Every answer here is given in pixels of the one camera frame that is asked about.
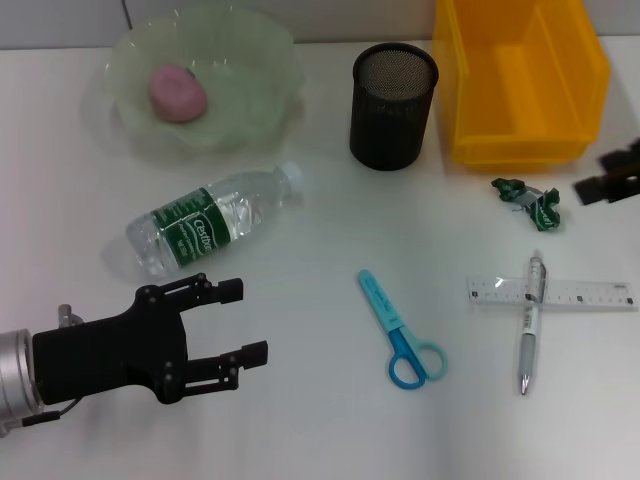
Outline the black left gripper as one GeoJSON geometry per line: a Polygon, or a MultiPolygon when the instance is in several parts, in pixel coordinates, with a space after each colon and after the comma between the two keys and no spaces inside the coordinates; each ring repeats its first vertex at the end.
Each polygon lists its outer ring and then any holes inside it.
{"type": "Polygon", "coordinates": [[[212,283],[198,273],[144,286],[124,313],[33,336],[35,382],[53,405],[125,386],[143,386],[162,404],[239,386],[239,371],[268,362],[260,341],[219,356],[190,360],[179,310],[242,301],[240,278],[212,283]]]}

